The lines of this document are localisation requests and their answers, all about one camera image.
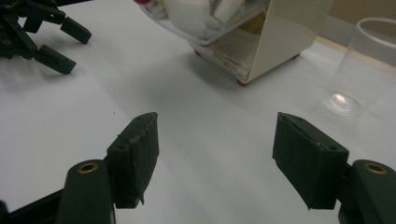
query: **clear plastic cup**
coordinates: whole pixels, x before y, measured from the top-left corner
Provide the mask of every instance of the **clear plastic cup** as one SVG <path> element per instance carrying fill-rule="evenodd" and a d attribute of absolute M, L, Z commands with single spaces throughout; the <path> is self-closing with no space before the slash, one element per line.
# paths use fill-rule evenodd
<path fill-rule="evenodd" d="M 366 18 L 322 100 L 337 115 L 358 117 L 395 83 L 396 20 Z"/>

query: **white tabletop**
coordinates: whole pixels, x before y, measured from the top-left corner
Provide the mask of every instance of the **white tabletop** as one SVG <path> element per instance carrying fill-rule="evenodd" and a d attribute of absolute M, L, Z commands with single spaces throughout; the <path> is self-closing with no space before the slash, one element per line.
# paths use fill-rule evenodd
<path fill-rule="evenodd" d="M 0 59 L 0 199 L 13 211 L 64 184 L 67 170 L 102 159 L 132 118 L 158 112 L 160 157 L 146 204 L 118 223 L 338 223 L 308 211 L 272 159 L 276 113 L 307 119 L 350 150 L 396 168 L 396 93 L 352 130 L 312 108 L 343 53 L 316 42 L 246 87 L 196 56 L 127 0 L 62 7 L 92 32 L 87 45 L 43 25 L 31 35 L 78 64 L 62 76 L 35 61 Z"/>

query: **table surface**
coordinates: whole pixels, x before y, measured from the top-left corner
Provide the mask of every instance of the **table surface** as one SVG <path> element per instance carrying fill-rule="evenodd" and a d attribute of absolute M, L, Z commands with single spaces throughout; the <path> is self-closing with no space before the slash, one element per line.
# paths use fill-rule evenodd
<path fill-rule="evenodd" d="M 241 87 L 133 1 L 61 9 L 92 32 L 87 45 L 53 24 L 31 37 L 76 61 L 72 74 L 0 59 L 0 199 L 10 211 L 61 189 L 70 167 L 102 159 L 132 118 L 151 111 L 159 114 L 160 157 L 146 203 L 117 210 L 118 223 L 338 223 L 338 211 L 308 211 L 277 169 L 279 111 L 348 148 L 349 162 L 396 168 L 395 89 L 351 128 L 316 110 L 342 59 L 337 49 L 317 41 Z"/>

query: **red foot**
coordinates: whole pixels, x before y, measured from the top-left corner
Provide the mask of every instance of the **red foot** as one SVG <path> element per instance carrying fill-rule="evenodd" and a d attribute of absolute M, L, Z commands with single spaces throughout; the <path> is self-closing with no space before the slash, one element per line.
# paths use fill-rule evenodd
<path fill-rule="evenodd" d="M 246 87 L 247 83 L 243 83 L 240 80 L 236 80 L 236 82 L 238 83 L 239 86 L 241 87 Z"/>
<path fill-rule="evenodd" d="M 194 50 L 194 52 L 195 52 L 195 54 L 198 56 L 198 57 L 201 57 L 201 54 L 195 49 Z"/>
<path fill-rule="evenodd" d="M 295 56 L 293 56 L 292 59 L 296 59 L 298 56 L 300 56 L 300 53 L 298 53 Z"/>

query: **transparent glass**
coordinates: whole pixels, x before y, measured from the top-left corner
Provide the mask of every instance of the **transparent glass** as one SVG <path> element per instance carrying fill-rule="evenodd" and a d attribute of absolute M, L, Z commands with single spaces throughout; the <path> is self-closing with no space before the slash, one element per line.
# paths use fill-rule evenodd
<path fill-rule="evenodd" d="M 359 116 L 396 83 L 396 20 L 366 18 L 322 99 L 342 116 Z"/>
<path fill-rule="evenodd" d="M 269 0 L 150 0 L 141 9 L 168 31 L 207 46 L 261 13 Z"/>

